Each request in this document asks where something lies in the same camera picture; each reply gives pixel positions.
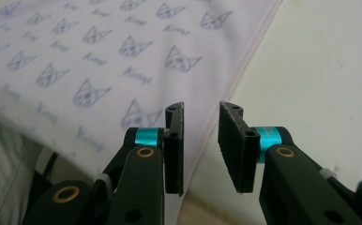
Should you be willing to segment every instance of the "cyan band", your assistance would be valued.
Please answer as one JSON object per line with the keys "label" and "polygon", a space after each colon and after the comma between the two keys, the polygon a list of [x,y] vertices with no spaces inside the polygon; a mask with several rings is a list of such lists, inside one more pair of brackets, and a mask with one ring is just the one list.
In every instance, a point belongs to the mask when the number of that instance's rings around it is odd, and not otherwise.
{"label": "cyan band", "polygon": [[255,127],[257,132],[260,133],[260,158],[259,163],[265,163],[265,152],[274,144],[281,144],[281,137],[275,127]]}
{"label": "cyan band", "polygon": [[158,128],[138,128],[135,134],[135,143],[158,146]]}

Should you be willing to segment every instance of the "white surface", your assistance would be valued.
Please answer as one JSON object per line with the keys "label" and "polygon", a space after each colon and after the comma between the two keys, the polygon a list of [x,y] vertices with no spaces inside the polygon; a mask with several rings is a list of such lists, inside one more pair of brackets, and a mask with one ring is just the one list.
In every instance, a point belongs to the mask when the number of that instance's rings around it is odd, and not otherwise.
{"label": "white surface", "polygon": [[41,146],[0,124],[0,224],[23,221]]}
{"label": "white surface", "polygon": [[[296,145],[355,190],[362,180],[362,1],[281,4],[229,100],[250,126],[283,126]],[[250,224],[265,224],[258,195],[236,194],[217,127],[189,190]]]}

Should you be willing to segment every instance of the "white cloth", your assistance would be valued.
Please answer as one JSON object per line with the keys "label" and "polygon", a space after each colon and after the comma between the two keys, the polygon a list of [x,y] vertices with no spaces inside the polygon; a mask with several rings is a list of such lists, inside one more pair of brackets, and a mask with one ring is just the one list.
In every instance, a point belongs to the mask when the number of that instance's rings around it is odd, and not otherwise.
{"label": "white cloth", "polygon": [[[185,102],[185,187],[280,0],[10,1],[0,7],[0,119],[95,176],[129,127]],[[166,224],[181,199],[166,197]]]}
{"label": "white cloth", "polygon": [[41,146],[0,124],[0,224],[21,224]]}

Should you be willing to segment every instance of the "hole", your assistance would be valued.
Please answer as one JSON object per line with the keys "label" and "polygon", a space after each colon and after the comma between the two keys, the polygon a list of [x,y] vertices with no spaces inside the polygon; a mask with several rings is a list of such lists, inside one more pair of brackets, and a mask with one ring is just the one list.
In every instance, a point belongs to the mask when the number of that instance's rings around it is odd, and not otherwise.
{"label": "hole", "polygon": [[137,151],[137,156],[140,158],[150,158],[154,155],[154,152],[152,148],[141,148]]}
{"label": "hole", "polygon": [[326,218],[332,222],[335,223],[343,223],[344,222],[344,218],[342,218],[342,216],[340,216],[337,212],[332,211],[332,210],[326,210],[324,211],[324,215],[326,216]]}
{"label": "hole", "polygon": [[246,131],[246,135],[248,136],[255,136],[255,132],[254,131]]}
{"label": "hole", "polygon": [[151,151],[149,149],[142,149],[140,152],[141,155],[145,155],[145,156],[149,155],[149,153],[151,153]]}
{"label": "hole", "polygon": [[129,223],[136,223],[140,221],[141,218],[143,218],[143,214],[140,212],[140,210],[133,209],[126,213],[126,221]]}
{"label": "hole", "polygon": [[62,187],[53,195],[53,202],[67,203],[75,199],[79,195],[80,189],[76,186]]}
{"label": "hole", "polygon": [[66,189],[61,191],[61,193],[59,193],[58,198],[60,199],[66,199],[69,198],[70,196],[72,196],[72,194],[75,193],[75,190],[73,189]]}
{"label": "hole", "polygon": [[283,157],[291,158],[294,157],[295,152],[290,150],[289,148],[280,147],[277,148],[277,153]]}

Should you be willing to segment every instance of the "fabric sheet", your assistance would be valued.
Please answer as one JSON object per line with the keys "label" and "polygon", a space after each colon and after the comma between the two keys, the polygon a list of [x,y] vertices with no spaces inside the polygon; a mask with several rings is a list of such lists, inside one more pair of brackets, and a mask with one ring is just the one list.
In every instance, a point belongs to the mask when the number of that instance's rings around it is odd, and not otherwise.
{"label": "fabric sheet", "polygon": [[[280,0],[8,1],[0,121],[94,177],[130,127],[185,102],[185,187]],[[181,198],[166,196],[166,224]]]}
{"label": "fabric sheet", "polygon": [[0,224],[23,221],[41,146],[0,124]]}

